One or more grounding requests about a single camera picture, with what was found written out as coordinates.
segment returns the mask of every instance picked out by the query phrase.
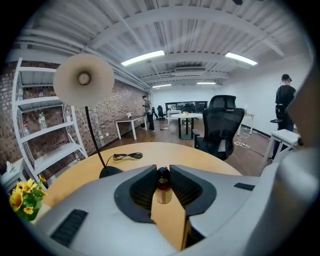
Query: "floor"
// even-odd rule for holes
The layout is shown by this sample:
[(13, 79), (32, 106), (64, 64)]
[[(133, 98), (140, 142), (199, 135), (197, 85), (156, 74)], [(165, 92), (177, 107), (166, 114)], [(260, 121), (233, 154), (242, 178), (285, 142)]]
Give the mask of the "floor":
[[(111, 144), (107, 145), (104, 149), (110, 149), (122, 145), (132, 143), (143, 142), (168, 142), (185, 145), (188, 147), (194, 147), (193, 140), (181, 140), (178, 136), (178, 120), (172, 120), (170, 122), (169, 130), (161, 130), (162, 125), (167, 122), (164, 119), (158, 119), (154, 121), (155, 132), (150, 133), (144, 128), (136, 128), (137, 140), (134, 140), (132, 132), (129, 132), (122, 136), (122, 139), (117, 139)], [(204, 123), (202, 119), (195, 120), (194, 128), (196, 128), (200, 135), (203, 136), (205, 132)], [(246, 136), (244, 133), (249, 133), (249, 130), (245, 130), (245, 127), (241, 128), (240, 136)], [(185, 125), (182, 126), (181, 134), (185, 133)], [(242, 142), (248, 144), (250, 149), (246, 149), (240, 146), (234, 146), (232, 155), (226, 160), (226, 162), (238, 170), (244, 176), (260, 176), (261, 170), (259, 170), (260, 163), (263, 159), (263, 155), (266, 152), (269, 139), (259, 133), (252, 133), (248, 138), (242, 138)]]

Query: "round wooden table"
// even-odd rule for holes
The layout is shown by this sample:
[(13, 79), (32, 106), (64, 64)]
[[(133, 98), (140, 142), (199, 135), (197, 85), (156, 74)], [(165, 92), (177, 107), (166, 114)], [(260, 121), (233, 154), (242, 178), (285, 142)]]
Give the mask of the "round wooden table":
[[(141, 159), (125, 158), (114, 161), (110, 159), (108, 166), (114, 166), (122, 171), (129, 171), (135, 168), (157, 165), (169, 167), (169, 165), (183, 165), (197, 168), (208, 172), (215, 172), (228, 175), (241, 175), (236, 169), (226, 162), (198, 149), (164, 142), (134, 143), (114, 147), (101, 152), (105, 162), (113, 154), (129, 154), (141, 152)], [(103, 166), (97, 154), (77, 163), (63, 174), (48, 188), (47, 196), (43, 203), (54, 207), (61, 200), (70, 195), (73, 191), (86, 183), (99, 179)], [(179, 203), (177, 197), (167, 204), (160, 204), (153, 196), (151, 219), (156, 223), (160, 232), (177, 249), (181, 250), (185, 231), (185, 210)]]
[[(173, 114), (171, 115), (173, 118), (178, 118), (178, 125), (179, 125), (179, 138), (181, 140), (192, 140), (194, 138), (194, 134), (192, 133), (192, 130), (194, 129), (194, 119), (195, 118), (202, 118), (203, 115), (200, 113), (188, 113), (188, 114)], [(181, 135), (181, 118), (185, 118), (185, 134)], [(188, 121), (191, 119), (191, 132), (188, 133), (189, 124)]]

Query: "ceiling light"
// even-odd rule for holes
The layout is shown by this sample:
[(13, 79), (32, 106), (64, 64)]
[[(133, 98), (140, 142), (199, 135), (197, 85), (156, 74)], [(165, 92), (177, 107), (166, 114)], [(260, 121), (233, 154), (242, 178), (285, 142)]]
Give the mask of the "ceiling light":
[(132, 63), (144, 61), (144, 60), (147, 60), (147, 59), (150, 59), (150, 58), (154, 58), (154, 57), (157, 57), (157, 56), (162, 56), (162, 55), (165, 55), (164, 51), (163, 50), (158, 50), (158, 51), (150, 52), (150, 53), (147, 53), (147, 54), (144, 54), (144, 55), (141, 55), (141, 56), (126, 60), (126, 61), (122, 62), (121, 64), (124, 65), (124, 66), (128, 66), (128, 65), (130, 65)]
[(232, 58), (232, 59), (236, 59), (238, 61), (242, 61), (242, 62), (248, 63), (248, 64), (250, 64), (252, 66), (258, 64), (257, 62), (255, 62), (255, 61), (253, 61), (251, 59), (242, 57), (240, 55), (236, 55), (236, 54), (231, 53), (231, 52), (228, 52), (225, 56), (228, 57), (228, 58)]
[(156, 85), (156, 86), (152, 86), (152, 88), (164, 87), (164, 86), (171, 86), (171, 84)]
[(197, 85), (215, 85), (215, 82), (197, 82)]

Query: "lamp shade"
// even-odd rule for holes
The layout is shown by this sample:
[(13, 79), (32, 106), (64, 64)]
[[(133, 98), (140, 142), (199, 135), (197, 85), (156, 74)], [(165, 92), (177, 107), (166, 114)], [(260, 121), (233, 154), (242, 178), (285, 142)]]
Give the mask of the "lamp shade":
[(92, 54), (69, 57), (53, 78), (55, 94), (75, 107), (96, 105), (111, 93), (114, 83), (112, 67)]

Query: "person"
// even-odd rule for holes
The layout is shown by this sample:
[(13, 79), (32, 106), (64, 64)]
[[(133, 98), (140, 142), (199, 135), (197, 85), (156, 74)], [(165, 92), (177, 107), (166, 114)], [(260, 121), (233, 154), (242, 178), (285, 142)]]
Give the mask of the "person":
[[(288, 74), (283, 74), (281, 77), (281, 83), (282, 85), (278, 88), (275, 95), (275, 103), (276, 104), (282, 104), (285, 108), (283, 121), (278, 124), (278, 130), (286, 129), (290, 132), (294, 131), (294, 122), (291, 120), (289, 114), (287, 113), (287, 107), (289, 106), (290, 102), (294, 99), (296, 95), (296, 89), (291, 86), (292, 79)], [(274, 143), (273, 148), (273, 155), (271, 159), (274, 159), (278, 148), (279, 148), (280, 142), (276, 141)]]
[(151, 104), (151, 101), (148, 100), (148, 97), (147, 96), (142, 96), (142, 99), (145, 101), (144, 103), (144, 110), (145, 110), (145, 114), (146, 114), (146, 118), (148, 119), (149, 121), (149, 130), (150, 130), (150, 133), (154, 133), (155, 132), (155, 125), (154, 125), (154, 118), (153, 118), (153, 113), (152, 113), (152, 104)]

